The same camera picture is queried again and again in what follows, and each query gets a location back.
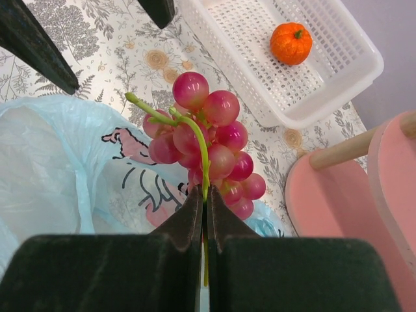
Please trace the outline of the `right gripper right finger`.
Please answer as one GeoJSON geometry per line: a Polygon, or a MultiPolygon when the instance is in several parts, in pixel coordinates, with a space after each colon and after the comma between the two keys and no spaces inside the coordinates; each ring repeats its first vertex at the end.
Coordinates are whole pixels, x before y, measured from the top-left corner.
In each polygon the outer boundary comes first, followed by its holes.
{"type": "Polygon", "coordinates": [[[261,237],[208,191],[211,311],[400,311],[364,240],[261,237]]]}

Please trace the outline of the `red grape bunch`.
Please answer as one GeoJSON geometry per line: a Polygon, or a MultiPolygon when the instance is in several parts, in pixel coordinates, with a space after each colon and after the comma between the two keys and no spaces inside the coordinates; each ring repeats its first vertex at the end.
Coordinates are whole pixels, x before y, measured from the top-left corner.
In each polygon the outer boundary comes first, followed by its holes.
{"type": "Polygon", "coordinates": [[[179,163],[188,170],[188,187],[200,185],[203,197],[218,187],[226,205],[241,220],[254,212],[254,201],[266,191],[264,178],[254,172],[254,161],[244,148],[248,131],[238,121],[240,103],[227,90],[211,91],[200,73],[187,71],[172,86],[174,104],[157,110],[131,92],[128,102],[146,113],[142,128],[151,142],[150,164],[179,163]]]}

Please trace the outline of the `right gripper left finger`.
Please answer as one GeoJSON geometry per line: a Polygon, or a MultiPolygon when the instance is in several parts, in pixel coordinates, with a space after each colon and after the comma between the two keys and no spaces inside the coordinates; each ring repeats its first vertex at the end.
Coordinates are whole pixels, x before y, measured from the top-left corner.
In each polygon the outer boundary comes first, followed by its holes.
{"type": "Polygon", "coordinates": [[[37,235],[1,281],[2,311],[198,311],[201,187],[151,233],[37,235]]]}

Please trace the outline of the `blue plastic grocery bag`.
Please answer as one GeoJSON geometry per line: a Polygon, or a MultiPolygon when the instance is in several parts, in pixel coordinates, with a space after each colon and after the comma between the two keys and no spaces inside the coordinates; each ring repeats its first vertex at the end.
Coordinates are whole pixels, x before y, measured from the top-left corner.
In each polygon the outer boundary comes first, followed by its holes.
{"type": "Polygon", "coordinates": [[[116,110],[69,96],[1,105],[1,270],[41,234],[149,233],[188,194],[150,138],[116,110]]]}

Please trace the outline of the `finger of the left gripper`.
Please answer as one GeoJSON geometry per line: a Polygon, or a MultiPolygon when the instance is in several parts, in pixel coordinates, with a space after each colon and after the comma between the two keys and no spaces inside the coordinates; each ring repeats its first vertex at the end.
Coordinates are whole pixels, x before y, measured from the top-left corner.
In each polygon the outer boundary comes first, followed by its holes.
{"type": "Polygon", "coordinates": [[[138,0],[138,2],[159,29],[166,28],[176,14],[174,0],[138,0]]]}
{"type": "Polygon", "coordinates": [[[67,94],[79,89],[76,75],[23,1],[1,1],[1,47],[67,94]]]}

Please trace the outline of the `small orange toy pumpkin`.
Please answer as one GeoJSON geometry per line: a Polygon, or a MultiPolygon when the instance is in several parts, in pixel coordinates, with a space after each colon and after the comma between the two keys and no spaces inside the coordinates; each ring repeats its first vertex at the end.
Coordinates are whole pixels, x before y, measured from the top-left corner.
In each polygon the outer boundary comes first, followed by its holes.
{"type": "Polygon", "coordinates": [[[299,23],[278,25],[270,37],[270,52],[280,62],[295,66],[309,56],[313,39],[308,30],[299,23]]]}

